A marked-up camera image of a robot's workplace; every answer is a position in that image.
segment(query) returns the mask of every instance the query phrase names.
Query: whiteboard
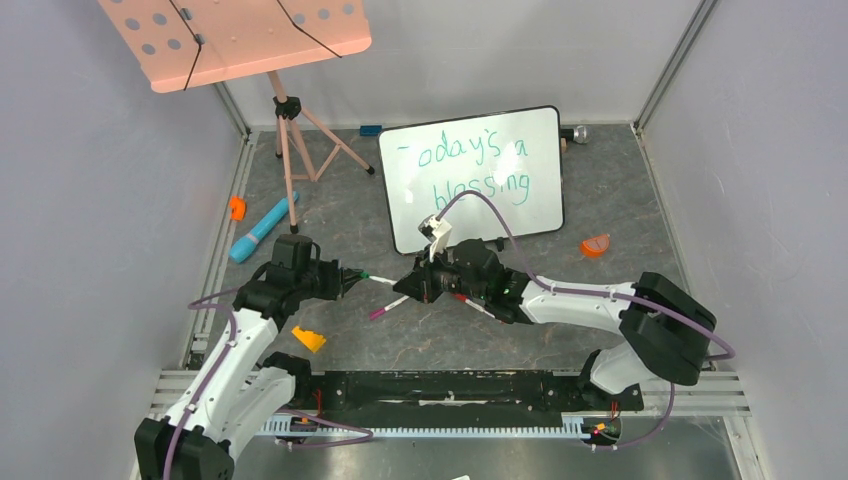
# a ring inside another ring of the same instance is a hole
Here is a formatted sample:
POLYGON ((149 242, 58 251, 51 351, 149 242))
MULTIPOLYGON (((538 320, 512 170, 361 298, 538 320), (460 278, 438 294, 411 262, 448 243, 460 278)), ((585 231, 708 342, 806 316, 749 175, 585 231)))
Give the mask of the whiteboard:
MULTIPOLYGON (((486 195, 515 235, 563 225, 559 111, 552 106, 390 128, 377 141, 399 253, 426 247, 418 225, 466 189, 486 195)), ((453 226, 449 246, 506 236, 473 196, 445 219, 453 226)))

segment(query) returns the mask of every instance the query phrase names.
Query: teal handwriting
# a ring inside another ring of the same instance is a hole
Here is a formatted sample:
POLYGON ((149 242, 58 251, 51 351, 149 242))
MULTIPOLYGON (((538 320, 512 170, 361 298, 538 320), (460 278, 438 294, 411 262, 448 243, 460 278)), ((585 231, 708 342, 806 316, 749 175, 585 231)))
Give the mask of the teal handwriting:
POLYGON ((492 198, 500 193, 518 192, 518 196, 513 196, 511 203, 513 205, 521 205, 530 197, 530 177, 528 175, 510 175, 503 182, 496 182, 491 175, 482 179, 472 178, 467 182, 454 182, 450 180, 444 182, 444 186, 433 185, 433 200, 436 204, 436 210, 445 208, 453 197, 459 195, 465 190, 475 190, 483 195, 492 198))
MULTIPOLYGON (((491 155, 492 158, 498 158, 503 153, 503 144, 498 143, 498 131, 489 131, 488 128, 483 129, 483 134, 477 138, 469 138, 467 141, 461 139, 452 139, 447 132, 442 130, 439 144, 435 147, 426 148, 418 154, 418 166, 426 167, 433 162, 441 163, 445 159, 464 157, 470 154, 469 158, 473 158, 477 165, 483 165, 486 161, 486 155, 491 155)), ((516 156, 527 157, 527 146, 524 140, 518 139, 514 143, 507 144, 507 147, 514 149, 516 156)), ((398 150, 406 150, 409 145, 397 147, 398 150)))

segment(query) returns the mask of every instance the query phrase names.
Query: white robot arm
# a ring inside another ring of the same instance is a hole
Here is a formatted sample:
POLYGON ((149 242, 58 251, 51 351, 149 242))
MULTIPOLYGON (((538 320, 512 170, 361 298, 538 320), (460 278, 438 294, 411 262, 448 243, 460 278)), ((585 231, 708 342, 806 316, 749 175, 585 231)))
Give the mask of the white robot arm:
POLYGON ((451 227, 435 215, 419 230, 431 244, 426 255, 416 258, 412 272, 395 284, 395 291, 424 303, 443 292, 459 293, 484 301, 485 309, 503 322, 565 323, 622 335, 625 342, 595 352, 583 367, 584 376, 607 394, 655 377, 681 385, 697 383, 709 340, 664 314, 622 300, 651 299, 709 332, 715 330, 715 317, 662 275, 643 273, 638 282, 616 285, 531 277, 501 265, 480 239, 464 240, 447 251, 451 227))

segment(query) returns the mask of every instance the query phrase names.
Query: tripod stand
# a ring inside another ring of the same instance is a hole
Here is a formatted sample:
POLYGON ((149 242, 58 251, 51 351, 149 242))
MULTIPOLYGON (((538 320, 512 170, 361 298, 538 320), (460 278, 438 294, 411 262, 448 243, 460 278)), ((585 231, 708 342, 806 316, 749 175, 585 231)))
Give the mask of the tripod stand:
POLYGON ((336 134, 331 132, 326 125, 315 118, 312 112, 303 108, 300 104, 299 98, 289 97, 286 95, 286 90, 283 88, 283 83, 280 81, 280 76, 276 71, 268 72, 268 78, 271 80, 271 86, 274 88, 275 94, 274 105, 276 108, 275 114, 277 116, 277 158, 283 159, 283 171, 286 180, 286 195, 289 200, 291 232, 297 233, 297 216, 295 215, 294 210, 294 190, 292 189, 292 180, 311 180, 313 182, 317 182, 327 167, 330 166, 330 162, 336 158, 339 150, 344 150, 348 155, 356 160, 356 163, 361 165, 369 175, 374 174, 374 167, 369 165, 368 162, 357 155, 356 152, 354 152, 345 142, 336 136, 336 134), (312 166, 312 159, 309 157, 309 151, 306 148, 306 143, 303 141, 303 135, 300 132, 300 127, 297 125, 297 121, 295 120, 300 113, 302 113, 307 120, 312 122, 312 124, 318 127, 319 130, 324 132, 324 135, 336 144, 333 151, 330 152, 330 155, 317 172, 315 171, 315 167, 312 166), (306 175, 292 175, 291 173, 291 159, 289 155, 288 141, 289 129, 291 129, 292 132, 291 138, 294 148, 300 153, 300 157, 303 159, 303 165, 306 167, 306 175))

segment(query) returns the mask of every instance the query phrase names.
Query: pink marker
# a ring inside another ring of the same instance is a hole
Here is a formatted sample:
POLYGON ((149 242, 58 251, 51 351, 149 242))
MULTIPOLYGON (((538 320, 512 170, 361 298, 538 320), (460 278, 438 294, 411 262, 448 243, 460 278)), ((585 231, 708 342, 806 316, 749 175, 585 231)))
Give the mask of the pink marker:
POLYGON ((393 308, 397 307, 398 305, 400 305, 401 303, 403 303, 403 302, 405 302, 405 301, 407 301, 407 300, 409 300, 409 297, 408 297, 408 296, 406 296, 406 295, 404 295, 403 297, 400 297, 399 299, 397 299, 397 300, 395 300, 394 302, 392 302, 392 303, 390 303, 390 304, 386 305, 385 307, 383 307, 383 308, 381 308, 381 309, 379 309, 379 310, 374 310, 373 312, 371 312, 371 315, 368 315, 368 318, 369 318, 369 319, 371 319, 371 320, 376 320, 377 318, 379 318, 379 317, 380 317, 381 315, 383 315, 384 313, 386 313, 386 312, 388 312, 389 310, 391 310, 391 309, 393 309, 393 308))

